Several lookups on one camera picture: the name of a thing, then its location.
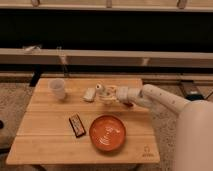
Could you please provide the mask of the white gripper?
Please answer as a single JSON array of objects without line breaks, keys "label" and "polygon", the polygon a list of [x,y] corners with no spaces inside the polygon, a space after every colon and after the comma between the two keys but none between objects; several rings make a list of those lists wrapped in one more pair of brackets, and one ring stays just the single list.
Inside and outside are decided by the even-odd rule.
[{"label": "white gripper", "polygon": [[[115,85],[107,85],[105,86],[105,92],[107,93],[115,93],[117,99],[122,103],[128,103],[128,87],[121,86],[118,87]],[[116,101],[116,98],[114,96],[100,96],[100,101],[105,105],[110,105]]]}]

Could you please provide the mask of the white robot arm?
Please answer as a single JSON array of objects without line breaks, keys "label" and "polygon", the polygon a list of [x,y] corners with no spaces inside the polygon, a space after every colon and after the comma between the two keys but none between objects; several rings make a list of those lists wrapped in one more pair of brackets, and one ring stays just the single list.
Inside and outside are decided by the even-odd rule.
[{"label": "white robot arm", "polygon": [[158,102],[176,114],[189,103],[188,100],[151,84],[145,84],[141,88],[97,84],[96,92],[104,103],[118,101],[125,105],[151,108],[154,102]]}]

